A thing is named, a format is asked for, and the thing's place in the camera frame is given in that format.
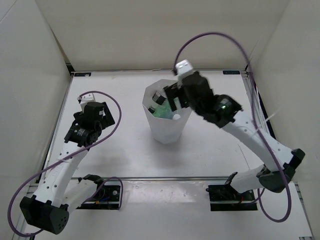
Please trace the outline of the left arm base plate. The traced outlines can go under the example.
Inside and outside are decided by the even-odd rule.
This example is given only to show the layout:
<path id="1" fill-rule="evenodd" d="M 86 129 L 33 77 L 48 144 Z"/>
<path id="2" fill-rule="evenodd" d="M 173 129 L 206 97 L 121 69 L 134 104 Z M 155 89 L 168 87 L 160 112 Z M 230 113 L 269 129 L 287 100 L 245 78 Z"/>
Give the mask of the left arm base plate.
<path id="1" fill-rule="evenodd" d="M 102 178 L 99 175 L 88 174 L 85 177 L 79 177 L 78 182 L 89 180 L 96 184 L 97 193 L 77 210 L 120 210 L 123 203 L 124 184 L 116 176 Z"/>

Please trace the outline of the green plastic bottle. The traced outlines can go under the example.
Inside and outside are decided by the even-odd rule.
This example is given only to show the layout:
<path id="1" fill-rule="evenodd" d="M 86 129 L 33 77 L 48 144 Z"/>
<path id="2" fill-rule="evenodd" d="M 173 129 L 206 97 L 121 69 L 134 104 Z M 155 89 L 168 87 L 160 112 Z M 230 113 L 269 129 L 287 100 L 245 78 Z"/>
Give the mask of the green plastic bottle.
<path id="1" fill-rule="evenodd" d="M 173 116 L 178 114 L 178 110 L 172 111 L 169 101 L 166 99 L 162 105 L 158 105 L 154 113 L 152 114 L 155 118 L 172 120 Z"/>

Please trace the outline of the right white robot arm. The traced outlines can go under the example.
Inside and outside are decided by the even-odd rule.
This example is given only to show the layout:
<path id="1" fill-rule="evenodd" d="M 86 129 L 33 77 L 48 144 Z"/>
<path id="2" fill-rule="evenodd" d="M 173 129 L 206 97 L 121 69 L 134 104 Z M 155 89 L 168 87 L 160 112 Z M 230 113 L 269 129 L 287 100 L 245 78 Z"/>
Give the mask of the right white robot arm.
<path id="1" fill-rule="evenodd" d="M 163 90 L 172 110 L 176 110 L 178 99 L 182 108 L 191 108 L 205 121 L 234 136 L 263 162 L 255 169 L 231 174 L 224 184 L 227 198 L 236 200 L 242 193 L 259 188 L 281 193 L 292 180 L 305 153 L 299 148 L 290 149 L 258 130 L 238 102 L 229 95 L 215 94 L 198 71 Z"/>

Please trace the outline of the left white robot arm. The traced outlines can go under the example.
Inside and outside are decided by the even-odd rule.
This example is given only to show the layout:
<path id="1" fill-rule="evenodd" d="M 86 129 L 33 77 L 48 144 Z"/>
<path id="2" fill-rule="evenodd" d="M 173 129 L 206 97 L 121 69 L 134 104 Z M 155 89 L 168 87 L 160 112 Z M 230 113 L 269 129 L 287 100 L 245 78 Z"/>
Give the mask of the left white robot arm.
<path id="1" fill-rule="evenodd" d="M 58 235 L 66 227 L 70 214 L 89 199 L 100 200 L 105 194 L 102 179 L 86 175 L 75 187 L 67 189 L 74 172 L 102 131 L 115 124 L 106 102 L 87 102 L 74 115 L 55 164 L 43 183 L 19 206 L 26 222 Z"/>

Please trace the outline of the white octagonal bin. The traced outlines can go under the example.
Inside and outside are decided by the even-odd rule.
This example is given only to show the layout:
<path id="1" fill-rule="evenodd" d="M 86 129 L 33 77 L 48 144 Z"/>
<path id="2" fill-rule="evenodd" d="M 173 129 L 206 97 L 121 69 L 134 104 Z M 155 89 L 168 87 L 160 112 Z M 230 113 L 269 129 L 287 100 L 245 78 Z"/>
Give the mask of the white octagonal bin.
<path id="1" fill-rule="evenodd" d="M 176 142 L 181 136 L 183 129 L 191 115 L 192 110 L 188 108 L 179 108 L 178 114 L 175 114 L 172 119 L 157 118 L 149 112 L 148 107 L 153 94 L 158 91 L 162 94 L 166 100 L 167 96 L 163 90 L 165 86 L 175 84 L 175 80 L 160 79 L 148 87 L 146 87 L 142 106 L 152 133 L 155 140 L 162 144 L 171 144 Z"/>

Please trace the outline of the clear bottle black label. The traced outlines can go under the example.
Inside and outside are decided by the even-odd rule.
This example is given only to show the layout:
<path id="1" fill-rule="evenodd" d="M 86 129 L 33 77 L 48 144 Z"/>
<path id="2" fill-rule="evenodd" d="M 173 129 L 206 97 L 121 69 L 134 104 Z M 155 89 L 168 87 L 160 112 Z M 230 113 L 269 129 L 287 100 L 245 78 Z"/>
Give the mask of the clear bottle black label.
<path id="1" fill-rule="evenodd" d="M 151 97 L 151 100 L 148 106 L 148 111 L 151 114 L 154 114 L 157 108 L 164 104 L 165 100 L 166 98 L 162 94 L 160 94 L 158 91 L 156 91 Z"/>

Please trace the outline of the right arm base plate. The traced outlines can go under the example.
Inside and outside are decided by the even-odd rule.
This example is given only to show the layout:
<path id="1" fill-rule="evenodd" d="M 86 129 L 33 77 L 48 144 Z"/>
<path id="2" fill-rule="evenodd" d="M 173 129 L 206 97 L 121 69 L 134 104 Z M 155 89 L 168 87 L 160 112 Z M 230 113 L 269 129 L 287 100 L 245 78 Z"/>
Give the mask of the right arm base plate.
<path id="1" fill-rule="evenodd" d="M 231 182 L 238 172 L 232 173 L 223 184 L 210 184 L 205 189 L 209 194 L 211 212 L 257 211 L 253 190 L 238 193 Z"/>

